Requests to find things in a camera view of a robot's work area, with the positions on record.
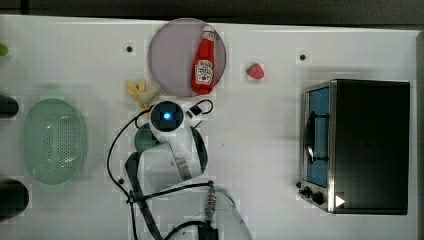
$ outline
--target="ketchup label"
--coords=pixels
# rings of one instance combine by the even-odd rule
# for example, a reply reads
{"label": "ketchup label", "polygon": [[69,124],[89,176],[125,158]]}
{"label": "ketchup label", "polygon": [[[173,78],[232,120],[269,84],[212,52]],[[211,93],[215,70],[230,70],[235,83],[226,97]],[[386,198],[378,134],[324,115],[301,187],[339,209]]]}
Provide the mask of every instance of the ketchup label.
{"label": "ketchup label", "polygon": [[209,41],[215,41],[215,33],[213,32],[203,32],[202,38],[206,38]]}
{"label": "ketchup label", "polygon": [[209,85],[212,78],[212,63],[208,60],[199,60],[196,64],[196,83]]}

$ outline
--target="blue light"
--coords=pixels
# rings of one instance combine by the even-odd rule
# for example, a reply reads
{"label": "blue light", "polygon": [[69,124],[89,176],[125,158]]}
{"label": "blue light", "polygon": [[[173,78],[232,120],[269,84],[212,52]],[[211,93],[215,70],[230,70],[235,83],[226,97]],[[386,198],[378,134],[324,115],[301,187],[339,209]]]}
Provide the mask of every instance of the blue light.
{"label": "blue light", "polygon": [[165,120],[170,120],[171,119],[171,114],[170,113],[165,113],[165,114],[163,114],[163,118]]}

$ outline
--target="oven knob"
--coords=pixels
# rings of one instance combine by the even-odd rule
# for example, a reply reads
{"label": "oven knob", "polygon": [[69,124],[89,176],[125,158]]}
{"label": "oven knob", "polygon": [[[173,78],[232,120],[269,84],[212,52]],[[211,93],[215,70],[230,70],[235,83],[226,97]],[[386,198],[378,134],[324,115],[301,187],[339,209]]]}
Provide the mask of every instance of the oven knob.
{"label": "oven knob", "polygon": [[309,198],[311,196],[311,189],[309,187],[303,188],[303,190],[299,190],[299,193],[305,196],[306,198]]}
{"label": "oven knob", "polygon": [[320,191],[316,193],[312,193],[312,201],[314,201],[316,204],[321,205],[324,203],[324,197],[322,196],[322,193]]}

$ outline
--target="oven window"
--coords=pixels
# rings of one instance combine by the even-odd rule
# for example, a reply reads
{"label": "oven window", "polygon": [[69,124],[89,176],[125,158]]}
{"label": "oven window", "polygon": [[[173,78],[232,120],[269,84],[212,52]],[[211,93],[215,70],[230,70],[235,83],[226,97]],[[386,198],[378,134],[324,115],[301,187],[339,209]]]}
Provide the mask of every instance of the oven window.
{"label": "oven window", "polygon": [[306,160],[307,174],[306,180],[327,187],[328,179],[328,122],[330,114],[330,91],[329,88],[322,88],[309,92],[309,112],[308,116],[315,116],[310,118],[315,121],[314,129],[312,130],[315,135],[313,146],[313,159]]}

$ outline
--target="oven door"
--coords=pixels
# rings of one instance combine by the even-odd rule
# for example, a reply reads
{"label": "oven door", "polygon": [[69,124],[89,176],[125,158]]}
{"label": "oven door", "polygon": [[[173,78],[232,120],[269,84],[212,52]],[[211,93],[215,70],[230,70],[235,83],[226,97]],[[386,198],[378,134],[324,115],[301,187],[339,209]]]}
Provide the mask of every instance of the oven door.
{"label": "oven door", "polygon": [[330,171],[330,83],[306,89],[303,103],[302,186],[304,200],[331,212],[328,192]]}

